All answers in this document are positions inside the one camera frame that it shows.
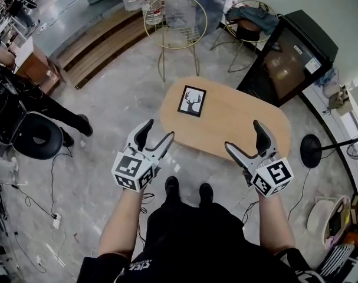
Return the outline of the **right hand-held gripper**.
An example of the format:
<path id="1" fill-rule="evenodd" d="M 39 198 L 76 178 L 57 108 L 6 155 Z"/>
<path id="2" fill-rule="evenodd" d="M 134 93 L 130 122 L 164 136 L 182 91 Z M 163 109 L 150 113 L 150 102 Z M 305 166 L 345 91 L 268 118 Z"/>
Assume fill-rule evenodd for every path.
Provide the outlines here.
<path id="1" fill-rule="evenodd" d="M 266 125 L 258 120 L 253 121 L 253 126 L 257 134 L 258 155 L 266 159 L 273 158 L 278 153 L 275 136 Z M 228 141 L 225 142 L 225 150 L 244 170 L 254 172 L 250 184 L 265 198 L 278 194 L 294 179 L 294 173 L 286 157 L 257 168 L 257 154 L 248 155 Z"/>

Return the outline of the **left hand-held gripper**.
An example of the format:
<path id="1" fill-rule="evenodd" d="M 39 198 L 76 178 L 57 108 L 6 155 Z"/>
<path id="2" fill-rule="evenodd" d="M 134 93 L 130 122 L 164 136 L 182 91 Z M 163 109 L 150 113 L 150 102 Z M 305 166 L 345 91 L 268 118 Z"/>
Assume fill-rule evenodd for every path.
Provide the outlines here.
<path id="1" fill-rule="evenodd" d="M 118 186 L 142 192 L 156 177 L 159 160 L 165 156 L 175 137 L 168 133 L 154 148 L 145 148 L 154 120 L 142 122 L 127 137 L 127 146 L 118 152 L 111 173 Z"/>

